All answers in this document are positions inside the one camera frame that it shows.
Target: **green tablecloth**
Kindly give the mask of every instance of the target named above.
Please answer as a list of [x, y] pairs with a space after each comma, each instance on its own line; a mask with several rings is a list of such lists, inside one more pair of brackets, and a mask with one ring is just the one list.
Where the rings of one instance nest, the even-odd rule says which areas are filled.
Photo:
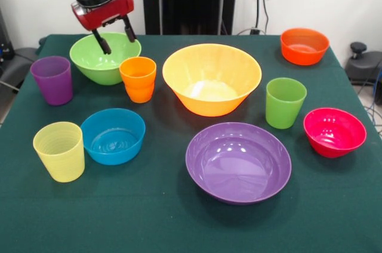
[[[40, 56], [68, 57], [81, 36], [51, 35]], [[381, 252], [382, 143], [338, 61], [329, 50], [312, 67], [286, 62], [278, 36], [140, 36], [142, 55], [158, 64], [153, 99], [130, 102], [122, 84], [103, 87], [73, 67], [74, 99], [47, 105], [29, 75], [0, 129], [0, 252]], [[257, 59], [260, 86], [231, 114], [204, 118], [188, 112], [164, 84], [165, 59], [187, 45], [217, 42]], [[308, 96], [295, 125], [276, 130], [264, 120], [265, 85], [275, 77], [301, 81]], [[368, 131], [366, 143], [339, 159], [310, 147], [303, 116], [315, 107], [339, 107]], [[56, 121], [81, 124], [110, 107], [139, 113], [147, 134], [139, 155], [120, 166], [86, 156], [82, 177], [53, 181], [33, 151], [32, 138]], [[262, 203], [232, 206], [200, 190], [184, 155], [201, 129], [241, 121], [270, 131], [288, 149], [292, 176]]]

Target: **yellow bowl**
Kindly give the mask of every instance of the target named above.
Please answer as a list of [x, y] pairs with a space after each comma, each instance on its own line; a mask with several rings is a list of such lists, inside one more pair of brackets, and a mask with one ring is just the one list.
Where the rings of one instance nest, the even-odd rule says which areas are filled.
[[187, 109], [209, 117], [235, 110], [261, 81], [252, 56], [221, 44], [182, 48], [167, 58], [162, 73]]

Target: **plastic bowl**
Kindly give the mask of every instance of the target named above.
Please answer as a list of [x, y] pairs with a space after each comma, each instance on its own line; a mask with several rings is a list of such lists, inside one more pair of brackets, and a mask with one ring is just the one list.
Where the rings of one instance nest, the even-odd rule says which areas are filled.
[[293, 28], [281, 34], [282, 55], [297, 65], [318, 63], [328, 48], [329, 39], [312, 29]]
[[91, 115], [81, 125], [84, 147], [96, 162], [120, 165], [141, 150], [144, 120], [127, 109], [107, 109]]
[[326, 158], [344, 156], [366, 140], [362, 122], [340, 109], [318, 108], [304, 118], [304, 130], [314, 150]]
[[284, 145], [271, 133], [244, 123], [222, 123], [199, 132], [186, 152], [194, 182], [216, 199], [246, 205], [268, 199], [292, 171]]
[[124, 33], [107, 32], [101, 36], [109, 44], [112, 53], [103, 54], [94, 35], [77, 41], [70, 49], [70, 58], [76, 67], [90, 80], [100, 85], [122, 82], [119, 65], [127, 58], [139, 56], [141, 44], [131, 43]]
[[261, 68], [248, 53], [220, 44], [198, 44], [169, 56], [167, 85], [191, 112], [222, 116], [235, 110], [261, 81]]

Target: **orange cup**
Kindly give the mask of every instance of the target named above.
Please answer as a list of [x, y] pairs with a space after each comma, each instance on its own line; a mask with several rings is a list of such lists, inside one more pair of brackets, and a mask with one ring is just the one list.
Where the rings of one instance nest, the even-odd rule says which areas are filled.
[[147, 57], [132, 57], [119, 66], [126, 92], [135, 103], [148, 102], [154, 92], [156, 64]]

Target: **orange bowl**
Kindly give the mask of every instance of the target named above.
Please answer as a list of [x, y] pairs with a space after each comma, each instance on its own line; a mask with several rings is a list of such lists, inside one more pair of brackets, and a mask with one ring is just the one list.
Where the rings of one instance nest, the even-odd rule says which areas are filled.
[[297, 65], [318, 63], [328, 48], [329, 39], [312, 29], [293, 28], [281, 34], [282, 55]]
[[162, 73], [187, 109], [209, 117], [234, 111], [261, 81], [252, 56], [221, 44], [182, 48], [167, 58]]

